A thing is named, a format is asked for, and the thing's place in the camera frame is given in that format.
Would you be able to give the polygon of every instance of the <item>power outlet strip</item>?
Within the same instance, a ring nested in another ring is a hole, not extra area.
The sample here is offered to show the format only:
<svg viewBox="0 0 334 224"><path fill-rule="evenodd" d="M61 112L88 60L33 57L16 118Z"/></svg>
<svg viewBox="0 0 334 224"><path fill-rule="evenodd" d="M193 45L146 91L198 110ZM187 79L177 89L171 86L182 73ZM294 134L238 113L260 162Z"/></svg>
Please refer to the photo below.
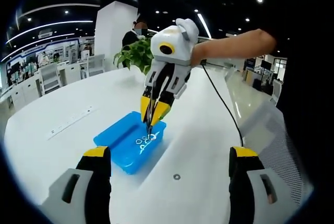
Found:
<svg viewBox="0 0 334 224"><path fill-rule="evenodd" d="M60 125L59 127L55 127L54 129L51 129L46 135L46 140L51 139L52 137L56 136L61 131L67 129L69 126L73 125L77 121L81 120L83 117L86 117L87 115L91 114L92 112L96 110L97 110L96 108L89 107L86 110L79 113L78 115L72 116L66 123Z"/></svg>

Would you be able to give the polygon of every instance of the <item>black camera lens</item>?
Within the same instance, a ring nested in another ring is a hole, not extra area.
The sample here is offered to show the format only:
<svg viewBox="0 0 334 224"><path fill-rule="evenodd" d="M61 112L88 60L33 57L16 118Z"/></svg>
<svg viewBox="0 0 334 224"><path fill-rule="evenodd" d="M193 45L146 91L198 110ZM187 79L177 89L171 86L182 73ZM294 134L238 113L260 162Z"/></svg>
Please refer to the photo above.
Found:
<svg viewBox="0 0 334 224"><path fill-rule="evenodd" d="M169 47L169 46L167 46L167 45L162 45L161 47L160 47L160 51L162 52L162 53L164 53L164 54L172 54L173 53L173 50Z"/></svg>

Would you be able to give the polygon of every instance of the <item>human arm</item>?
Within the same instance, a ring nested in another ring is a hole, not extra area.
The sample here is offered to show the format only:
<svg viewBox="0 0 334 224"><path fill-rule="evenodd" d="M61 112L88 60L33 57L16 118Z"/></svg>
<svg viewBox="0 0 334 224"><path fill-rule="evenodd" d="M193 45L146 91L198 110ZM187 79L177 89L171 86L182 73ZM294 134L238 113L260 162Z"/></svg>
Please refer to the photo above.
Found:
<svg viewBox="0 0 334 224"><path fill-rule="evenodd" d="M235 37L209 40L195 45L192 65L206 58L253 58L269 54L276 47L276 39L267 32L256 29Z"/></svg>

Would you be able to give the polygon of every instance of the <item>round white table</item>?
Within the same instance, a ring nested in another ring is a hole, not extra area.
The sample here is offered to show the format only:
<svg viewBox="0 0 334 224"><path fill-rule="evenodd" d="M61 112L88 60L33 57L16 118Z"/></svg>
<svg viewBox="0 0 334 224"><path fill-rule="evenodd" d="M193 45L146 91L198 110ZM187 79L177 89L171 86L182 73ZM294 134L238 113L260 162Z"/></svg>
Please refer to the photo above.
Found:
<svg viewBox="0 0 334 224"><path fill-rule="evenodd" d="M233 112L223 73L208 72ZM33 203L43 203L50 185L95 147L95 136L140 111L144 79L137 68L90 77L41 97L8 120L8 163ZM111 223L227 223L229 151L240 139L203 69L192 70L187 89L163 121L163 144L137 174L112 164ZM181 178L175 180L175 174Z"/></svg>

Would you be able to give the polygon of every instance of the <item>blue plastic container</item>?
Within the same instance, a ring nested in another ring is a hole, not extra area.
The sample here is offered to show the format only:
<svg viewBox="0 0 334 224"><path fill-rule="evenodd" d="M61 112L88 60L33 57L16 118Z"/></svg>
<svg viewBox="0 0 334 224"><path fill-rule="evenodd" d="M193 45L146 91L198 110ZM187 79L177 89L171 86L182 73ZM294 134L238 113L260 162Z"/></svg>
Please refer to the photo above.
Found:
<svg viewBox="0 0 334 224"><path fill-rule="evenodd" d="M97 146L108 146L111 160L127 174L136 173L162 142L166 123L158 122L147 138L146 124L138 112L132 112L94 138Z"/></svg>

